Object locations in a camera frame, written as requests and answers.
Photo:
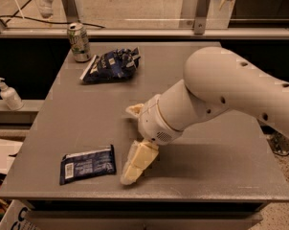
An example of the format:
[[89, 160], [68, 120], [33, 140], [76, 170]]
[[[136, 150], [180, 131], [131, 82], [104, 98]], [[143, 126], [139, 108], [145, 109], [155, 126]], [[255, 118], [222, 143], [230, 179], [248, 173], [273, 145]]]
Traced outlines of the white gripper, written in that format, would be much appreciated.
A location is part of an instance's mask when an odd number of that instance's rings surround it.
[[157, 94], [145, 104], [137, 103], [125, 109], [127, 114], [138, 119], [138, 130], [145, 140], [134, 141], [130, 147], [122, 169], [123, 185], [131, 185], [138, 180], [158, 156], [158, 146], [167, 145], [183, 134], [164, 120], [159, 108], [160, 97], [161, 95]]

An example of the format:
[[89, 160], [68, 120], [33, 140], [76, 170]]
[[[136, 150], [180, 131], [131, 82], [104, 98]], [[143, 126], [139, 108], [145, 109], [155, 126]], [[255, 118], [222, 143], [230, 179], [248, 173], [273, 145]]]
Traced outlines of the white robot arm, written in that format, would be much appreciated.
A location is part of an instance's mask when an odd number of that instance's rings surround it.
[[146, 103], [126, 112], [138, 120], [141, 142], [132, 143], [121, 183], [130, 185], [159, 154], [159, 147], [184, 130], [228, 110], [259, 119], [289, 138], [289, 82], [266, 74], [251, 62], [221, 47], [206, 47], [186, 61], [183, 78]]

